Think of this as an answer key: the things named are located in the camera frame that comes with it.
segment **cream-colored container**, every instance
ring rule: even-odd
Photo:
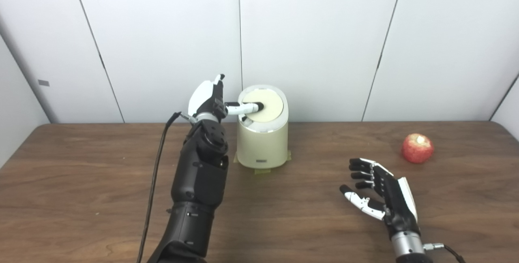
[[[279,167],[287,161],[289,106],[285,94],[268,85],[250,86],[239,103],[261,102],[263,110],[238,116],[236,156],[241,165],[254,169]]]

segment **apple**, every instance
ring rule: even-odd
[[[432,141],[425,135],[413,133],[404,139],[402,155],[406,160],[414,164],[427,161],[434,152]]]

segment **robotic hand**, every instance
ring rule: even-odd
[[[261,103],[224,103],[223,78],[218,75],[214,82],[200,84],[189,100],[188,114],[180,113],[192,127],[171,187],[171,216],[148,263],[205,262],[202,258],[207,254],[215,209],[223,200],[229,165],[225,129],[220,122],[228,114],[263,109]]]
[[[358,195],[347,185],[339,189],[362,212],[384,222],[393,243],[396,262],[432,263],[425,255],[425,249],[443,248],[443,245],[422,245],[415,202],[407,179],[397,179],[379,163],[365,158],[350,159],[349,169],[354,171],[352,178],[363,180],[356,183],[357,189],[373,189],[384,203]]]

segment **robot finger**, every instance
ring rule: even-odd
[[[373,188],[375,186],[373,181],[362,181],[355,183],[356,189],[367,189],[367,188]]]
[[[371,176],[371,174],[365,173],[365,172],[353,172],[352,173],[352,178],[354,178],[354,179],[372,180],[373,176]]]
[[[382,202],[358,195],[347,185],[341,185],[339,190],[342,192],[344,197],[348,199],[349,202],[355,205],[363,213],[378,220],[382,220],[384,218],[386,213],[384,211],[384,204]]]
[[[365,158],[350,158],[350,167],[351,171],[361,171],[365,173],[371,172],[371,165],[375,161],[367,160]]]

